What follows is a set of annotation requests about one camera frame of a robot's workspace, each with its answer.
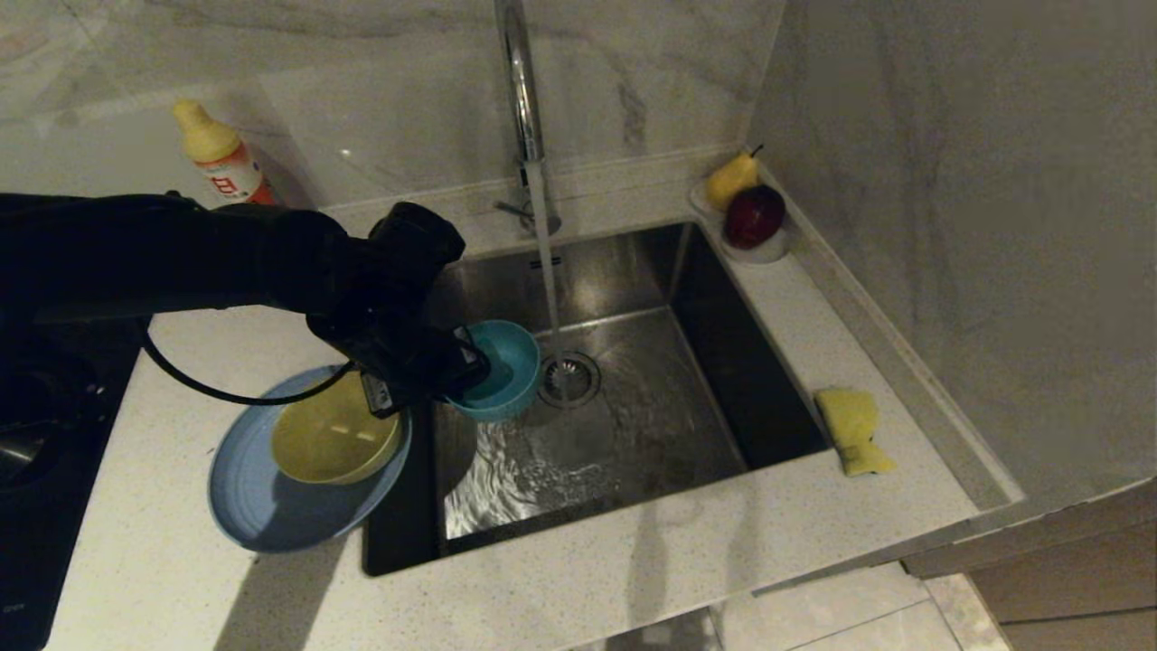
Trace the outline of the teal bowl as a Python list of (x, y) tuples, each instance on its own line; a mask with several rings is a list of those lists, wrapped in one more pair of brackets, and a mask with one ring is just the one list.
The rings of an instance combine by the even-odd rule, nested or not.
[(528, 330), (514, 321), (487, 320), (459, 326), (455, 335), (486, 355), (489, 372), (476, 387), (447, 397), (447, 404), (480, 423), (513, 420), (535, 404), (541, 352)]

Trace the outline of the orange white dish soap bottle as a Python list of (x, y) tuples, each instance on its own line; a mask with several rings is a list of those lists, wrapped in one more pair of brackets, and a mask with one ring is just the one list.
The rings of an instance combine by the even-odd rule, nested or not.
[(183, 151), (226, 204), (277, 204), (268, 179), (234, 127), (208, 114), (197, 99), (177, 99), (174, 119)]

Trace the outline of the chrome kitchen faucet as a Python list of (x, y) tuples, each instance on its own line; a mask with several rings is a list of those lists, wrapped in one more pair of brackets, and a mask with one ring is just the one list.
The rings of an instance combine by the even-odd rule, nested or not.
[(550, 201), (544, 173), (545, 145), (541, 112), (523, 0), (492, 0), (504, 62), (504, 86), (513, 112), (518, 165), (519, 204), (495, 204), (496, 209), (515, 214), (528, 234), (536, 234), (536, 219), (544, 217), (547, 234), (555, 235), (561, 222), (553, 207), (535, 209), (533, 197)]

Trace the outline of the yellow sponge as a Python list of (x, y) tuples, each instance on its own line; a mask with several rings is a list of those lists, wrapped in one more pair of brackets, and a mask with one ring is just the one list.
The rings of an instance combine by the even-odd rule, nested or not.
[(815, 392), (834, 447), (842, 463), (843, 476), (889, 474), (896, 463), (874, 441), (880, 412), (870, 392), (860, 389), (821, 389)]

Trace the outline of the stainless steel sink basin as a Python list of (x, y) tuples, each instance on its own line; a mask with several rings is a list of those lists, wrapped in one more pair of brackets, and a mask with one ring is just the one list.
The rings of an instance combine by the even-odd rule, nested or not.
[[(602, 372), (576, 409), (537, 399), (479, 423), (445, 404), (412, 413), (401, 478), (362, 531), (384, 576), (815, 454), (831, 446), (710, 236), (676, 222), (552, 247), (563, 352)], [(533, 251), (463, 260), (439, 276), (439, 326), (507, 320), (550, 358)]]

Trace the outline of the round metal drain strainer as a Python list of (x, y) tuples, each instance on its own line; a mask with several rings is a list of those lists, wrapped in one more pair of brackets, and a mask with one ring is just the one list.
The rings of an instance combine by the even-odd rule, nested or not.
[(602, 372), (594, 358), (582, 352), (562, 352), (541, 363), (541, 387), (538, 395), (551, 407), (576, 409), (590, 402), (602, 387)]

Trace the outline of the yellow bowl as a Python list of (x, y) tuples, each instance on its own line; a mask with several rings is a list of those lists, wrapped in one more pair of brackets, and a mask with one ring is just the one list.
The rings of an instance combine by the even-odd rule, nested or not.
[(400, 446), (400, 415), (373, 416), (360, 373), (287, 405), (271, 432), (277, 469), (305, 484), (360, 482), (382, 469)]

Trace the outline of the running water stream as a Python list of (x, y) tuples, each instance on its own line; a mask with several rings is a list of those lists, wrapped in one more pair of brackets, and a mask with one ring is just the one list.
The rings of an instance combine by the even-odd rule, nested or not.
[(552, 247), (550, 247), (550, 205), (547, 205), (547, 186), (541, 172), (541, 161), (530, 161), (524, 165), (531, 207), (535, 219), (535, 238), (541, 260), (541, 276), (544, 276), (545, 294), (547, 299), (547, 315), (550, 315), (550, 349), (552, 350), (552, 368), (554, 370), (552, 384), (565, 401), (568, 399), (568, 379), (565, 368), (565, 355), (560, 338), (560, 316), (557, 297), (557, 283), (554, 265), (552, 262)]

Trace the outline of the blue plate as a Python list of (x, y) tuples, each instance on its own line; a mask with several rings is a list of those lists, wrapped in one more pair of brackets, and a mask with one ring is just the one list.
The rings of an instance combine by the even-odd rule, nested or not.
[[(292, 376), (268, 391), (286, 397), (314, 389), (325, 392), (334, 368)], [(221, 441), (211, 466), (208, 503), (214, 521), (246, 552), (305, 552), (347, 534), (379, 506), (408, 460), (410, 417), (401, 419), (401, 446), (373, 476), (346, 486), (305, 484), (277, 469), (271, 453), (274, 420), (285, 405), (251, 405)]]

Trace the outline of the small white fruit dish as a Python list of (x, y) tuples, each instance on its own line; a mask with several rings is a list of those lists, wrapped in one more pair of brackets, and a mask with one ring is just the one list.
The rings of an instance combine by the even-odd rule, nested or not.
[(707, 230), (714, 236), (715, 241), (718, 241), (724, 254), (731, 257), (736, 262), (744, 265), (767, 265), (778, 262), (779, 259), (786, 256), (788, 251), (788, 235), (786, 235), (788, 212), (786, 212), (784, 227), (771, 241), (765, 242), (759, 247), (740, 250), (729, 246), (724, 241), (723, 225), (727, 212), (712, 210), (712, 207), (708, 206), (705, 198), (705, 182), (698, 182), (691, 186), (690, 204), (705, 220)]

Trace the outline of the yellow pear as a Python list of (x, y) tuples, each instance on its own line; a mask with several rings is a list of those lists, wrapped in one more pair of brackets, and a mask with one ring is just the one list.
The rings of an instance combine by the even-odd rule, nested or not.
[(764, 145), (759, 145), (752, 151), (738, 153), (707, 178), (705, 198), (712, 210), (725, 212), (737, 193), (756, 188), (759, 184), (757, 153), (761, 151), (762, 148)]

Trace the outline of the dark red apple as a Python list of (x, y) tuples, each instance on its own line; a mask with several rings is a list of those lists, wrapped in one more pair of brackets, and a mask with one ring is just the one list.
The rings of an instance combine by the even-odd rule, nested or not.
[(771, 186), (758, 185), (734, 197), (725, 214), (723, 238), (731, 247), (759, 247), (784, 227), (784, 197)]

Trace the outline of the black induction cooktop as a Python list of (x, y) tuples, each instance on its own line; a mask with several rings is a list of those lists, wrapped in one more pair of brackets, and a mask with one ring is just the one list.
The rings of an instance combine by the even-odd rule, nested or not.
[(139, 331), (38, 325), (0, 360), (0, 651), (46, 646)]

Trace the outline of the wooden cabinet front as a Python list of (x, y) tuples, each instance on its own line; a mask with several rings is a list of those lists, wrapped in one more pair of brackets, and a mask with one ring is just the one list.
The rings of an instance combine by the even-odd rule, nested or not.
[(1157, 478), (902, 565), (975, 590), (1017, 651), (1157, 651)]

